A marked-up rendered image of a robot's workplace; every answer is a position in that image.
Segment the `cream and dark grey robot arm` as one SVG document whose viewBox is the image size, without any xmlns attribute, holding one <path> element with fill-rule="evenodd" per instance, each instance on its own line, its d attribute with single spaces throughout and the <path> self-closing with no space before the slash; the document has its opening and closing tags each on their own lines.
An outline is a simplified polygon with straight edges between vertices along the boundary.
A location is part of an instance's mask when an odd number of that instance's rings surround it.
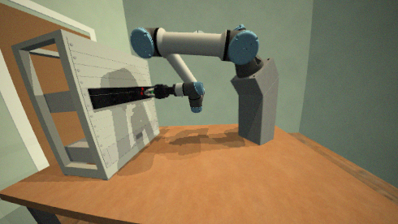
<svg viewBox="0 0 398 224">
<path fill-rule="evenodd" d="M 222 34 L 213 34 L 166 32 L 163 28 L 135 28 L 130 41 L 134 51 L 142 58 L 167 59 L 184 82 L 175 85 L 175 94 L 178 97 L 188 96 L 191 111 L 199 113 L 202 111 L 205 94 L 203 83 L 196 81 L 179 54 L 213 56 L 219 57 L 221 61 L 232 61 L 235 63 L 237 76 L 248 77 L 259 71 L 264 63 L 257 55 L 257 36 L 245 29 L 241 24 L 233 30 L 225 30 Z"/>
</svg>

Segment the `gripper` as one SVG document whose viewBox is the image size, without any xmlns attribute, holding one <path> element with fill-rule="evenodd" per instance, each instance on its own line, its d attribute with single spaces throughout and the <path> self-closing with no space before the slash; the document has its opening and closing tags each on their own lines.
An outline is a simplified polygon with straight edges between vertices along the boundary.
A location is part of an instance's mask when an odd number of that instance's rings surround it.
<svg viewBox="0 0 398 224">
<path fill-rule="evenodd" d="M 161 84 L 156 84 L 156 85 L 160 85 L 160 86 L 153 86 L 152 88 L 149 88 L 149 91 L 146 90 L 144 92 L 144 94 L 147 95 L 147 96 L 152 95 L 150 97 L 155 97 L 155 99 L 156 98 L 157 99 L 163 99 L 165 97 L 168 97 L 169 94 L 174 94 L 175 97 L 178 97 L 175 93 L 173 93 L 175 91 L 174 90 L 175 84 L 173 84 L 173 88 L 168 88 L 168 86 L 161 85 Z M 158 88 L 156 88 L 156 87 L 158 87 Z M 154 94 L 153 93 L 149 93 L 149 92 L 152 92 L 152 91 L 154 91 Z"/>
</svg>

